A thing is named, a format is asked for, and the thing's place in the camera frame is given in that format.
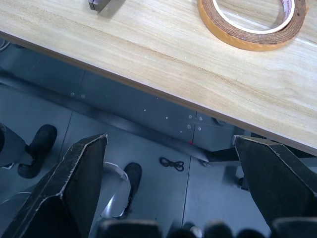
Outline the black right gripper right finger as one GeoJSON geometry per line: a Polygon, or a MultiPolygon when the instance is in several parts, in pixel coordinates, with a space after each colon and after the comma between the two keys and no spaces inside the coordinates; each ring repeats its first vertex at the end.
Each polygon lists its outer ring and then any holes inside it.
{"type": "Polygon", "coordinates": [[[317,175],[283,144],[238,136],[233,145],[273,238],[317,236],[317,175]]]}

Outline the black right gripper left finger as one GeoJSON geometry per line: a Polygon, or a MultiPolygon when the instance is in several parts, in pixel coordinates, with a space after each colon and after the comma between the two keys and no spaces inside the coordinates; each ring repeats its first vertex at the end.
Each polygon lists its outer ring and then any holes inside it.
{"type": "Polygon", "coordinates": [[[1,204],[3,238],[86,238],[97,208],[107,135],[81,139],[34,186],[1,204]]]}

